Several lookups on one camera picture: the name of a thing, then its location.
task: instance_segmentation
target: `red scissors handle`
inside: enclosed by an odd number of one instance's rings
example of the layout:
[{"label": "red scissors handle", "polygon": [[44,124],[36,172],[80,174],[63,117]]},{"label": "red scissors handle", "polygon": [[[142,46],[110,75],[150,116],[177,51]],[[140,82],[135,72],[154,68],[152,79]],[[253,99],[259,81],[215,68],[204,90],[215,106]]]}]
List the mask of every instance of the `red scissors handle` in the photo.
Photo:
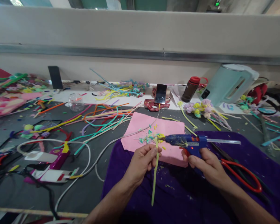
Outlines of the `red scissors handle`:
[{"label": "red scissors handle", "polygon": [[[259,180],[246,167],[242,166],[241,164],[238,164],[238,163],[235,163],[235,162],[231,162],[231,161],[228,161],[228,160],[225,160],[225,159],[221,159],[221,164],[224,165],[227,169],[229,169],[230,172],[232,172],[232,174],[234,176],[236,176],[236,178],[239,179],[251,191],[256,192],[256,193],[262,192],[262,187],[261,187],[261,184],[260,184]],[[228,164],[238,166],[238,167],[242,168],[243,170],[245,170],[253,178],[253,180],[256,182],[257,187],[253,188],[249,184],[247,184],[247,182],[244,181]]]}]

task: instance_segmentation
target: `gray table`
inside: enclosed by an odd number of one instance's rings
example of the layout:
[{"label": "gray table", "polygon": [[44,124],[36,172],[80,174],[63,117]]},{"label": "gray table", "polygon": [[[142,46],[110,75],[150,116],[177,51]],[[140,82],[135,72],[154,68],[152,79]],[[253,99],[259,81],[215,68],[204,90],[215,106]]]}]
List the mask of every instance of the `gray table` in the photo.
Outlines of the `gray table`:
[{"label": "gray table", "polygon": [[[150,112],[145,108],[140,108],[137,110],[139,113],[147,114],[152,117],[156,117],[157,113]],[[37,117],[33,118],[30,115],[35,112],[31,112],[27,110],[25,112],[21,112],[14,115],[9,115],[5,118],[0,119],[0,144],[9,136],[11,131],[20,131],[23,129],[23,125],[25,124],[35,124],[42,119],[54,120],[61,119],[63,121],[73,117],[77,113],[73,113],[69,108],[65,106],[58,107],[50,111],[50,113],[45,114],[45,117]],[[184,118],[181,111],[178,110],[161,110],[160,116],[171,117],[177,120],[180,120],[187,124],[188,127],[191,125]],[[261,129],[260,122],[252,117],[251,115],[246,115],[246,117],[253,122],[259,129]],[[207,122],[204,118],[197,119],[195,116],[191,115],[189,117],[190,120],[198,126],[198,131],[216,131],[216,129]],[[100,124],[102,120],[96,121],[94,124]],[[251,143],[260,148],[263,152],[265,152],[265,148],[260,145],[263,143],[263,136],[259,133],[251,124],[245,125],[247,122],[245,119],[235,119],[229,118],[229,125],[233,128],[233,131],[238,132],[244,135]],[[91,147],[91,164],[96,160],[101,150],[112,140],[117,139],[123,136],[129,122],[125,122],[118,126],[114,131],[108,131],[105,134],[99,136],[96,139],[93,139],[89,142],[89,146]],[[85,126],[84,122],[79,122],[76,124],[72,124],[69,126],[62,126],[62,128],[68,132],[72,131],[72,138],[80,136],[80,131]],[[95,129],[92,127],[88,127],[87,132],[85,134],[91,134],[95,132]],[[271,132],[271,138],[278,136],[278,134]],[[50,136],[51,138],[64,140],[65,136],[61,132],[54,132]],[[14,144],[19,144],[21,142],[27,141],[26,139],[19,138],[14,139],[12,142],[9,142],[7,146],[11,146]],[[44,142],[45,148],[50,150],[52,147],[59,145],[57,142]],[[98,173],[101,178],[105,178],[110,154],[112,151],[112,147],[114,144],[111,144],[101,159],[98,162],[97,168]],[[70,151],[75,152],[80,147],[80,144],[71,144]],[[280,164],[280,152],[275,151],[276,156],[272,157],[277,163]],[[63,170],[74,170],[77,167],[80,167],[80,171],[85,168],[88,161],[88,150],[84,148],[81,154],[74,158],[70,156],[66,162],[64,163],[62,169]],[[21,157],[19,160],[15,161],[10,167],[14,165],[21,165],[21,168],[25,167],[25,165],[31,162],[27,162],[23,160]],[[50,188],[54,191],[55,202],[62,194],[62,192],[70,185],[71,181],[65,184],[49,184]],[[61,216],[67,217],[85,217],[100,201],[100,196],[102,192],[103,182],[101,182],[95,171],[92,170],[85,177],[80,178],[73,187],[66,193],[64,198],[62,199],[58,211]],[[43,214],[50,215],[49,212],[49,197],[48,192],[43,188],[36,188],[35,185],[27,184],[23,182],[23,177],[19,175],[10,175],[4,178],[3,181],[0,182],[0,210],[1,211],[10,211],[10,212],[26,212],[26,213],[34,213],[34,214]]]}]

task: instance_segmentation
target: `phone screen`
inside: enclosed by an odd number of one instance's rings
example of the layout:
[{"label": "phone screen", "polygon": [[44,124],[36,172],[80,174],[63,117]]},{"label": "phone screen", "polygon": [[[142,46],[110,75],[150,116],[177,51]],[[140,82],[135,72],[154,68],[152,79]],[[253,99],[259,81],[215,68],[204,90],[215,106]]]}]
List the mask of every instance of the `phone screen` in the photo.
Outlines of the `phone screen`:
[{"label": "phone screen", "polygon": [[167,85],[157,84],[155,103],[165,104],[165,102],[166,102],[166,90],[167,90]]}]

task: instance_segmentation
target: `hot glue gun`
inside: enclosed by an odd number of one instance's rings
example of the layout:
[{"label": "hot glue gun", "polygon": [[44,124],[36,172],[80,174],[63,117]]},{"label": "hot glue gun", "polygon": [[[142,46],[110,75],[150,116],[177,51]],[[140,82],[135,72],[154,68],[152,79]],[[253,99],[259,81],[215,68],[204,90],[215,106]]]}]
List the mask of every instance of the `hot glue gun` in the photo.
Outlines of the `hot glue gun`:
[{"label": "hot glue gun", "polygon": [[207,138],[207,136],[205,135],[198,135],[196,137],[196,136],[192,136],[191,134],[167,135],[163,138],[158,138],[158,139],[163,140],[169,143],[170,145],[184,148],[187,156],[194,155],[199,158],[201,158],[199,149],[207,147],[207,142],[240,144],[240,141],[212,139],[212,138]]}]

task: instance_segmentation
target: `brown bottle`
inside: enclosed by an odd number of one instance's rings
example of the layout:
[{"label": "brown bottle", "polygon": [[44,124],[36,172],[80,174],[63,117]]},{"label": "brown bottle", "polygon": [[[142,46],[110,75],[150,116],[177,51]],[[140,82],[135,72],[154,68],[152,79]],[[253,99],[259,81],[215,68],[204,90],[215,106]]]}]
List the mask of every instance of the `brown bottle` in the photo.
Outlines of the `brown bottle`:
[{"label": "brown bottle", "polygon": [[196,89],[200,83],[200,78],[197,76],[192,76],[188,81],[184,94],[181,97],[181,100],[188,103],[192,99]]}]

